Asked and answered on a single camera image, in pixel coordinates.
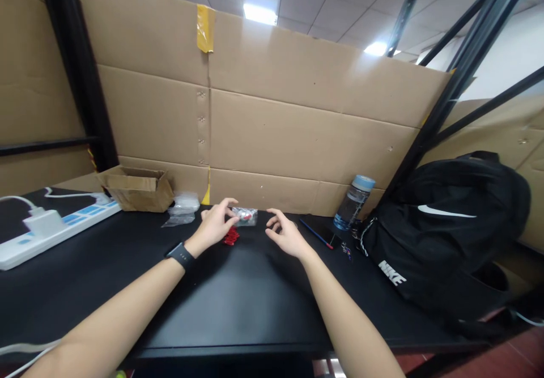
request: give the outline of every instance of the water bottle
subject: water bottle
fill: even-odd
[[[340,208],[338,208],[338,212],[334,216],[333,222],[338,229],[348,231],[351,228],[375,183],[376,181],[371,178],[360,175],[355,176],[344,200],[340,204]]]

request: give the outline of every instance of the blue bottle cap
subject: blue bottle cap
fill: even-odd
[[[360,189],[361,191],[370,192],[372,188],[374,188],[375,183],[376,181],[374,181],[373,179],[369,177],[357,175],[353,179],[353,182],[351,183],[351,185],[353,185],[355,188]]]

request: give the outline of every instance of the white power strip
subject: white power strip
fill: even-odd
[[[27,232],[4,242],[0,244],[0,270],[13,269],[119,211],[121,207],[116,201],[107,205],[93,204],[62,218],[66,227],[48,238],[38,239],[32,232]]]

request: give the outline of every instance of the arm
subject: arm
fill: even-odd
[[[238,222],[227,207],[230,202],[238,201],[225,198],[211,210],[201,212],[201,225],[185,242],[193,257],[220,241]],[[225,223],[225,215],[233,218]],[[78,377],[109,376],[184,274],[185,269],[175,259],[162,260],[74,327],[24,378],[68,378],[74,376],[74,371]]]
[[[266,224],[266,234],[286,253],[297,257],[308,275],[317,305],[342,369],[348,377],[404,377],[393,353],[296,226],[279,210]]]

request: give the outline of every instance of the small cardboard box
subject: small cardboard box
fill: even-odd
[[[174,200],[165,171],[118,165],[97,177],[123,211],[162,213]]]

